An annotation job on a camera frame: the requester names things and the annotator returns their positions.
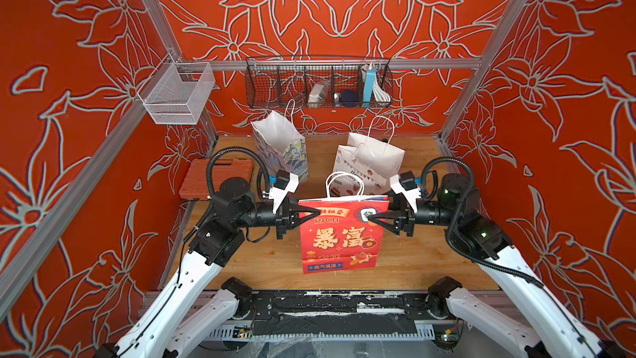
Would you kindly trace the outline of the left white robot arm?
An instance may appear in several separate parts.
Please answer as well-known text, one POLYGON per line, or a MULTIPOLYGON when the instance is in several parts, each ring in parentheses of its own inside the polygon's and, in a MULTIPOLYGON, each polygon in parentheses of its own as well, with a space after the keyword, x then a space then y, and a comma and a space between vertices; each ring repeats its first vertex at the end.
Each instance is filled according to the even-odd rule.
POLYGON ((320 215, 292 197, 300 179, 280 170, 271 177, 256 152, 229 147, 216 152, 206 167, 209 206, 192 230, 177 272, 137 323, 116 343, 104 343, 97 357, 187 357, 207 336, 233 317, 251 310, 253 290, 243 281, 226 280, 208 303, 190 310, 205 287, 230 262, 252 228, 275 230, 283 238, 303 222, 320 215), (241 152, 258 164, 266 192, 258 201, 242 177, 230 177, 215 187, 213 170, 225 154, 241 152))

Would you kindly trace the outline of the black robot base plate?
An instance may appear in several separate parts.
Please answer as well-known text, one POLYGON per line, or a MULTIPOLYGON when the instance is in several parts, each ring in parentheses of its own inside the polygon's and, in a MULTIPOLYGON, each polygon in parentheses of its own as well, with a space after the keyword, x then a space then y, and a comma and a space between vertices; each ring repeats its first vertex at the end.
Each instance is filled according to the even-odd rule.
POLYGON ((444 323, 426 299, 425 291, 258 290, 246 318, 257 335, 406 332, 444 323))

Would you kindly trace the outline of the red RICH paper bag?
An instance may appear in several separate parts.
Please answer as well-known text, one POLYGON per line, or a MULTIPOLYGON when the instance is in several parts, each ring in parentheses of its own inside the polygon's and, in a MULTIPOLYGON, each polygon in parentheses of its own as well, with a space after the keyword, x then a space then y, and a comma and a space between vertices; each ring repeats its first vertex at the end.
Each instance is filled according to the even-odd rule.
POLYGON ((374 268, 384 236, 384 228, 368 221, 368 215, 387 211, 389 198, 363 192, 338 196, 331 185, 345 172, 326 179, 326 197, 301 200, 321 212, 300 226, 301 259, 304 273, 374 268))

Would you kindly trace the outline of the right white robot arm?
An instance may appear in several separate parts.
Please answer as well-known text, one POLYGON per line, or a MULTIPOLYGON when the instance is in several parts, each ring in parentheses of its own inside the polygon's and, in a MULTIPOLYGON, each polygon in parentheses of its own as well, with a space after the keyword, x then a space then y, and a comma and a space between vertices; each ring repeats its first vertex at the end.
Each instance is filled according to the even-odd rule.
POLYGON ((463 320, 516 357, 624 357, 577 320, 528 267, 511 238, 480 214, 480 190, 471 167, 455 157, 430 161, 420 177, 404 172, 390 179, 389 210, 368 220, 394 235, 412 236, 418 225, 444 228, 447 245, 478 265, 498 284, 525 321, 520 323, 479 300, 451 277, 427 291, 430 316, 463 320))

